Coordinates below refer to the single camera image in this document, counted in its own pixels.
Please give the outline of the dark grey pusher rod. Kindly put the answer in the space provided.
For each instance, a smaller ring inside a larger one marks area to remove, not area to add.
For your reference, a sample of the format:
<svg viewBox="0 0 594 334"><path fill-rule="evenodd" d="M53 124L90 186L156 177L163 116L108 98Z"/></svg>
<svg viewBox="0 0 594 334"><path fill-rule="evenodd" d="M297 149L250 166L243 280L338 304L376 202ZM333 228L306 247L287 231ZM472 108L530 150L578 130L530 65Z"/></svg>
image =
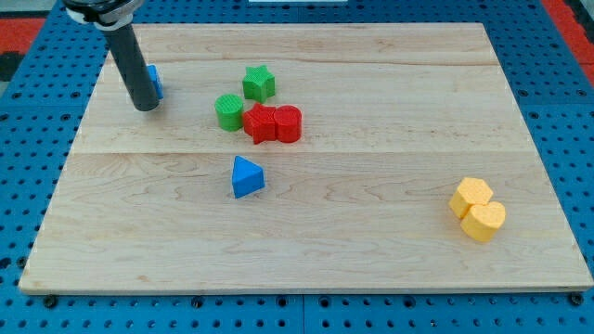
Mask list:
<svg viewBox="0 0 594 334"><path fill-rule="evenodd" d="M133 26L126 24L115 31L104 31L103 35L134 107L140 111L156 109L160 100Z"/></svg>

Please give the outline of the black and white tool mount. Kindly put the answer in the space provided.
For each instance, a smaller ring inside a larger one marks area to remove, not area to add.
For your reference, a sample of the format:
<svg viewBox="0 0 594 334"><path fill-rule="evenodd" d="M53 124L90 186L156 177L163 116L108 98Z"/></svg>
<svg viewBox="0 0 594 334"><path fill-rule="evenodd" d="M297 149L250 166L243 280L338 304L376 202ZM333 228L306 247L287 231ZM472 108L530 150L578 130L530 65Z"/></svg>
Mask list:
<svg viewBox="0 0 594 334"><path fill-rule="evenodd" d="M62 0L75 22L94 24L101 31L116 31L130 24L144 0Z"/></svg>

